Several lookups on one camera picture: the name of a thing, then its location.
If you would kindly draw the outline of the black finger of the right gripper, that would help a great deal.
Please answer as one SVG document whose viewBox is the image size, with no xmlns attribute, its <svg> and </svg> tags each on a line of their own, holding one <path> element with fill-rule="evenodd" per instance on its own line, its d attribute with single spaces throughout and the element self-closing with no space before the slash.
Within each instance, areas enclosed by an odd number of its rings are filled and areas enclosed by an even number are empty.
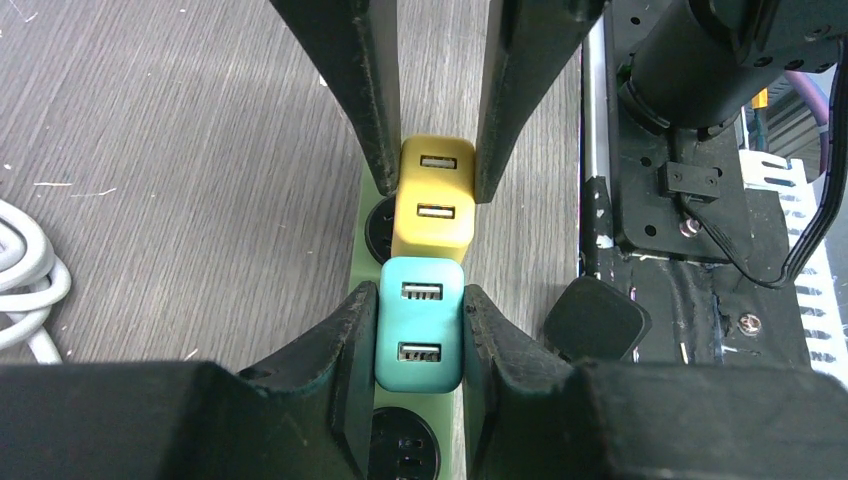
<svg viewBox="0 0 848 480">
<path fill-rule="evenodd" d="M 395 0 L 272 0 L 349 119 L 384 196 L 399 182 L 402 125 Z"/>
</svg>

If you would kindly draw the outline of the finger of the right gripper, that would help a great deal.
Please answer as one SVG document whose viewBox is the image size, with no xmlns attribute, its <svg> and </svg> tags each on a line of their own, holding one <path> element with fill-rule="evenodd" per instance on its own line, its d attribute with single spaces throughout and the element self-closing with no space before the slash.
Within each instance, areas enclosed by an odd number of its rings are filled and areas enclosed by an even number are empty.
<svg viewBox="0 0 848 480">
<path fill-rule="evenodd" d="M 606 7 L 603 0 L 489 3 L 476 138 L 478 204 L 493 200 L 529 117 Z"/>
</svg>

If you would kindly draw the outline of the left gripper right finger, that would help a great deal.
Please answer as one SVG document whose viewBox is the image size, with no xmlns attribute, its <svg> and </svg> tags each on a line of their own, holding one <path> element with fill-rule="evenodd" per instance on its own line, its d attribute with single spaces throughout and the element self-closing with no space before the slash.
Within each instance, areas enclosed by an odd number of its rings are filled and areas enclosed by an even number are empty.
<svg viewBox="0 0 848 480">
<path fill-rule="evenodd" d="M 847 393 L 813 371 L 570 365 L 464 293 L 471 479 L 843 479 Z"/>
</svg>

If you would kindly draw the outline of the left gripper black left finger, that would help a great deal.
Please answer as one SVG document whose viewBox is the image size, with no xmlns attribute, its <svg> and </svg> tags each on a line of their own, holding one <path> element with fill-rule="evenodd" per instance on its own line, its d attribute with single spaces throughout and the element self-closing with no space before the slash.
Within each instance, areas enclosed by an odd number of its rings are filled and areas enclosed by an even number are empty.
<svg viewBox="0 0 848 480">
<path fill-rule="evenodd" d="M 212 361 L 1 370 L 5 479 L 363 479 L 377 288 L 238 373 Z"/>
</svg>

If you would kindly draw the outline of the green power strip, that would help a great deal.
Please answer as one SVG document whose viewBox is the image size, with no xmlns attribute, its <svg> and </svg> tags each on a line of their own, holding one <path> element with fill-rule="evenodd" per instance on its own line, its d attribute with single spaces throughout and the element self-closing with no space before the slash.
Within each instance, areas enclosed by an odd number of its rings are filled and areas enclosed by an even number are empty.
<svg viewBox="0 0 848 480">
<path fill-rule="evenodd" d="M 348 289 L 379 281 L 389 253 L 390 213 L 380 203 L 371 172 L 363 167 Z M 370 479 L 459 479 L 453 468 L 455 394 L 374 392 Z"/>
</svg>

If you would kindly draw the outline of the teal plug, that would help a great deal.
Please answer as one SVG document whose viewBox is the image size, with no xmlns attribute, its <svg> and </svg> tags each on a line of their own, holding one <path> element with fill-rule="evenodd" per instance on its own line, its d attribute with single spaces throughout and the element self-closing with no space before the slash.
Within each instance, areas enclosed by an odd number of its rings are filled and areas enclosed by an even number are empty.
<svg viewBox="0 0 848 480">
<path fill-rule="evenodd" d="M 465 275 L 446 258 L 394 257 L 378 287 L 375 376 L 390 392 L 445 394 L 462 379 Z"/>
</svg>

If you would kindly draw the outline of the yellow plug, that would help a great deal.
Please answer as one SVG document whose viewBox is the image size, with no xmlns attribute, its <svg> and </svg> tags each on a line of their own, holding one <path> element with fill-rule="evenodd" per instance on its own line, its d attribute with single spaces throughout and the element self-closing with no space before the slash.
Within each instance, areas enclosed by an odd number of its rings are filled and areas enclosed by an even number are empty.
<svg viewBox="0 0 848 480">
<path fill-rule="evenodd" d="M 474 162 L 465 139 L 413 135 L 403 142 L 393 257 L 464 260 L 474 236 Z"/>
</svg>

